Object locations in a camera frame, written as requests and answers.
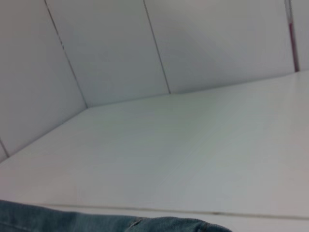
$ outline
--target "white surface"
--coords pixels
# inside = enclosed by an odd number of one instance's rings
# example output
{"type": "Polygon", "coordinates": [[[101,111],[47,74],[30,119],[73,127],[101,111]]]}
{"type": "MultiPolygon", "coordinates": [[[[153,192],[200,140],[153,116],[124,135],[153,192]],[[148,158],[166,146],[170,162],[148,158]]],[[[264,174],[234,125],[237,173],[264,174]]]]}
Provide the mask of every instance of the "white surface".
{"type": "Polygon", "coordinates": [[[4,161],[6,159],[6,154],[3,150],[3,147],[0,145],[0,162],[4,161]]]}
{"type": "Polygon", "coordinates": [[[299,67],[309,70],[309,1],[292,0],[299,67]]]}
{"type": "Polygon", "coordinates": [[[74,211],[89,214],[105,215],[130,215],[138,217],[178,217],[197,218],[209,223],[218,224],[231,229],[233,232],[308,232],[309,221],[303,220],[282,220],[247,217],[227,217],[200,214],[180,214],[166,212],[134,211],[134,210],[111,210],[111,209],[91,209],[78,207],[52,207],[62,211],[74,211]]]}
{"type": "Polygon", "coordinates": [[[173,93],[294,72],[283,0],[146,0],[173,93]]]}
{"type": "Polygon", "coordinates": [[[309,217],[309,72],[88,109],[0,164],[0,199],[309,217]]]}
{"type": "Polygon", "coordinates": [[[43,0],[2,0],[0,31],[0,137],[11,155],[85,105],[43,0]]]}
{"type": "Polygon", "coordinates": [[[142,0],[48,0],[89,106],[167,94],[142,0]]]}

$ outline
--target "white tile wall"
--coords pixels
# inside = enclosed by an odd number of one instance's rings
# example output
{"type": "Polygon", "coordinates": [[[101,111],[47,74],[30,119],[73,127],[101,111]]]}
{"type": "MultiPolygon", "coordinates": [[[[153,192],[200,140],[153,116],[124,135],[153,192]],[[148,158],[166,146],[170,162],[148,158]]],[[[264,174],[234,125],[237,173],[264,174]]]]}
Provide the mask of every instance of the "white tile wall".
{"type": "Polygon", "coordinates": [[[43,0],[0,1],[0,137],[10,155],[85,109],[43,0]]]}
{"type": "Polygon", "coordinates": [[[89,106],[167,94],[142,0],[48,0],[89,106]]]}
{"type": "Polygon", "coordinates": [[[309,1],[292,0],[299,66],[309,70],[309,1]]]}
{"type": "Polygon", "coordinates": [[[294,72],[283,0],[146,0],[173,93],[294,72]]]}

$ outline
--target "jeans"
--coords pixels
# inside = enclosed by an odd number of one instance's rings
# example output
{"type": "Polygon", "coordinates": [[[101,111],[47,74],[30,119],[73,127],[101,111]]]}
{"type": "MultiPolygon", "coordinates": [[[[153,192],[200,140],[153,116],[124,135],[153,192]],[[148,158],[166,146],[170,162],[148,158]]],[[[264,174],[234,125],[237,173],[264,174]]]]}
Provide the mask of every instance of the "jeans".
{"type": "Polygon", "coordinates": [[[231,232],[197,219],[61,212],[0,201],[0,232],[231,232]]]}

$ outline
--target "blue denim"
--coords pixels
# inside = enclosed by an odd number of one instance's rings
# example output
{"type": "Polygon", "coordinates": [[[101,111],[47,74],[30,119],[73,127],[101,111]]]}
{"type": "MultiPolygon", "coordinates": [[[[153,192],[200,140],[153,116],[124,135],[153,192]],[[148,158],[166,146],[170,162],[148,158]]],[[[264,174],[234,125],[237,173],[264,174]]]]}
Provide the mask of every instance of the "blue denim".
{"type": "Polygon", "coordinates": [[[231,232],[197,219],[61,212],[0,201],[0,232],[231,232]]]}

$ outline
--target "white shelf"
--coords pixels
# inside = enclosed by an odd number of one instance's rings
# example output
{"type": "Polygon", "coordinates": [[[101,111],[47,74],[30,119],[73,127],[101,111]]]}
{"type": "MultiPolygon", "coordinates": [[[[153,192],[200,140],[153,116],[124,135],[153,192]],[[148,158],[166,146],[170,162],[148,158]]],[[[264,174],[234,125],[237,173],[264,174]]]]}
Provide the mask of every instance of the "white shelf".
{"type": "Polygon", "coordinates": [[[0,199],[309,217],[309,72],[92,108],[0,164],[0,199]]]}

